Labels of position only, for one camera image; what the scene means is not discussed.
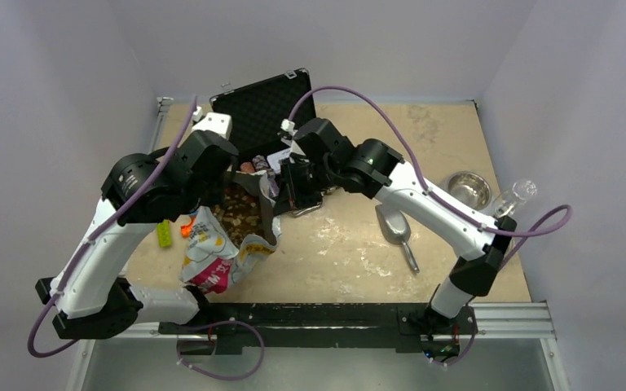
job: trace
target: silver pet bowl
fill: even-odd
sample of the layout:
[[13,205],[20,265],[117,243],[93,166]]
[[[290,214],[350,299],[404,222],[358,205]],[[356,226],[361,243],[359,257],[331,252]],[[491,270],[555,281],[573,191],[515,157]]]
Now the silver pet bowl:
[[440,188],[474,210],[483,210],[493,201],[486,179],[470,171],[450,175],[440,183]]

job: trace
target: lavender wall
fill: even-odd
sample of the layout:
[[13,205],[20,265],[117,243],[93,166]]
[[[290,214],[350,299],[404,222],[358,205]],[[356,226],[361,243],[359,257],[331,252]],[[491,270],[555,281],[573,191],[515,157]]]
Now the lavender wall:
[[522,263],[573,389],[626,389],[626,0],[539,0],[483,96],[502,185],[533,178],[524,226],[570,203]]
[[[0,390],[64,389],[74,349],[26,352],[55,275],[111,165],[146,151],[155,95],[107,0],[0,0]],[[60,344],[46,322],[38,345]]]
[[477,97],[535,2],[111,0],[160,94],[207,98],[306,67],[318,86],[385,101]]

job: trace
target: clear glass bottle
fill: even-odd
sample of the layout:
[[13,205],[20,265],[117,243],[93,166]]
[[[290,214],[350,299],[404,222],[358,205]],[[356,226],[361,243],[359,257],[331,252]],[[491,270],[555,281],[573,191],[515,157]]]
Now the clear glass bottle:
[[536,184],[528,179],[519,180],[497,196],[491,204],[493,217],[512,216],[512,214],[536,195]]

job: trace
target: cable connector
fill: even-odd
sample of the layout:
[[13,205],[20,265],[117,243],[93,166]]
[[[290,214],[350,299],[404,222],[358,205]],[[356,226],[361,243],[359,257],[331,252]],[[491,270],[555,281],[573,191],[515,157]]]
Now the cable connector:
[[293,134],[294,134],[294,133],[296,133],[296,132],[294,131],[294,129],[293,129],[293,127],[294,127],[295,125],[296,125],[296,124],[294,124],[294,123],[293,123],[293,121],[290,121],[290,120],[288,120],[288,119],[286,119],[286,118],[285,118],[285,119],[283,119],[283,120],[282,120],[282,125],[280,126],[280,128],[281,128],[281,129],[282,129],[282,130],[283,130],[286,134],[289,134],[290,136],[292,136],[292,137],[293,137]]
[[198,106],[196,107],[196,110],[193,112],[193,123],[196,123],[198,121],[200,121],[203,118],[203,108]]

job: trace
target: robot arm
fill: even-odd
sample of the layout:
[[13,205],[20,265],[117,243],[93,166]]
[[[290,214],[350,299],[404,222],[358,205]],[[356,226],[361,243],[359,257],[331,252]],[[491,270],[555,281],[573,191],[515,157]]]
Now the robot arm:
[[[167,290],[129,284],[118,275],[145,236],[165,219],[175,221],[198,206],[217,204],[226,185],[224,174],[236,167],[238,151],[225,137],[231,129],[227,115],[209,113],[198,122],[170,157],[161,176],[126,213],[90,244],[70,270],[55,302],[54,326],[63,339],[104,339],[133,323],[183,324],[198,312],[187,289]],[[146,182],[158,162],[136,153],[121,158],[102,186],[102,197],[86,238],[111,217]],[[70,262],[53,279],[40,279],[37,293],[49,301]]]
[[330,187],[362,193],[405,212],[454,248],[457,263],[431,299],[426,310],[428,318],[448,322],[474,297],[489,293],[510,237],[483,228],[514,231],[514,220],[496,220],[472,210],[426,180],[429,191],[481,226],[463,221],[429,196],[417,183],[413,167],[397,151],[376,139],[367,139],[355,147],[328,120],[309,121],[294,134],[293,142],[305,159],[295,157],[282,164],[280,212],[287,206],[309,207],[319,202],[321,191]]

